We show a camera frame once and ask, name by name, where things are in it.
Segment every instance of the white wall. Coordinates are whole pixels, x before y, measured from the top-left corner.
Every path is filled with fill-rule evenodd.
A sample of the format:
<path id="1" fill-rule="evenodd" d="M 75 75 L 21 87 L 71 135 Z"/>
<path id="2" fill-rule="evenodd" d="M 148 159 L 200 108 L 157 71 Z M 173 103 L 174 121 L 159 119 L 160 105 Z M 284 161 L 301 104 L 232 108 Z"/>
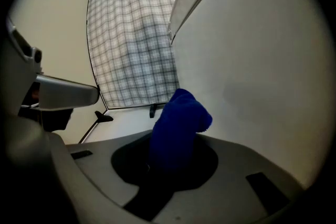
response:
<path id="1" fill-rule="evenodd" d="M 213 116 L 205 134 L 310 186 L 336 115 L 335 51 L 316 0 L 202 0 L 173 45 L 180 86 Z"/>
<path id="2" fill-rule="evenodd" d="M 10 17 L 29 44 L 43 52 L 43 72 L 96 86 L 86 36 L 88 0 L 16 0 Z M 102 100 L 74 109 L 66 130 L 56 131 L 65 143 L 78 143 L 105 111 Z"/>

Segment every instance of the checkered backdrop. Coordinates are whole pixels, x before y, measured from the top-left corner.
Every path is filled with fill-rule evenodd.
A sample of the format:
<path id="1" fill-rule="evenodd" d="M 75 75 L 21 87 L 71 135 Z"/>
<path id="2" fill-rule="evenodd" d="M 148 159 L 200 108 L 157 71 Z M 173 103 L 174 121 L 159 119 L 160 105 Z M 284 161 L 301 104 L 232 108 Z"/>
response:
<path id="1" fill-rule="evenodd" d="M 108 108 L 167 102 L 178 88 L 167 25 L 175 0 L 89 0 L 93 73 Z"/>

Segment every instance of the black rectangular hole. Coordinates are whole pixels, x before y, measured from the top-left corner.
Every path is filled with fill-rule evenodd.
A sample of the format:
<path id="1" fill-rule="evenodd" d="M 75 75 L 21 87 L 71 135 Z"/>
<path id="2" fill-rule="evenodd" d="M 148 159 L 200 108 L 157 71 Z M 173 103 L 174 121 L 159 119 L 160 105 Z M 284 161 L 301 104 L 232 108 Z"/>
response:
<path id="1" fill-rule="evenodd" d="M 289 203 L 289 199 L 263 173 L 248 175 L 246 179 L 269 215 Z"/>
<path id="2" fill-rule="evenodd" d="M 71 156 L 74 158 L 74 159 L 80 159 L 80 158 L 83 158 L 83 157 L 86 157 L 86 156 L 90 156 L 92 155 L 93 153 L 89 150 L 84 150 L 84 151 L 79 151 L 79 152 L 74 152 L 71 154 Z"/>

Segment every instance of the white panel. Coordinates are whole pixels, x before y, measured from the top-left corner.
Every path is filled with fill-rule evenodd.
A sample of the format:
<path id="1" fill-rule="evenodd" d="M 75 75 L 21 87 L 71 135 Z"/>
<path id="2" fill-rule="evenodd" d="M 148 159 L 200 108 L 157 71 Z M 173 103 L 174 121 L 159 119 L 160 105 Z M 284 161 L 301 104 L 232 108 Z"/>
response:
<path id="1" fill-rule="evenodd" d="M 173 46 L 181 88 L 214 118 L 205 134 L 256 150 L 308 187 L 335 117 L 335 54 L 317 2 L 202 0 Z"/>

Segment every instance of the blue cloth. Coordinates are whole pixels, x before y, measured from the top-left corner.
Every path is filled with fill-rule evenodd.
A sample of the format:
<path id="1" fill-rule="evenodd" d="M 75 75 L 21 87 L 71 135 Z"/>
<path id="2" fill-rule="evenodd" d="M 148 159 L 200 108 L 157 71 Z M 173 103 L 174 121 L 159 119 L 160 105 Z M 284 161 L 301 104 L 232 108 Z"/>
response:
<path id="1" fill-rule="evenodd" d="M 206 131 L 211 115 L 183 89 L 177 89 L 153 128 L 148 165 L 162 173 L 178 173 L 193 155 L 196 132 Z"/>

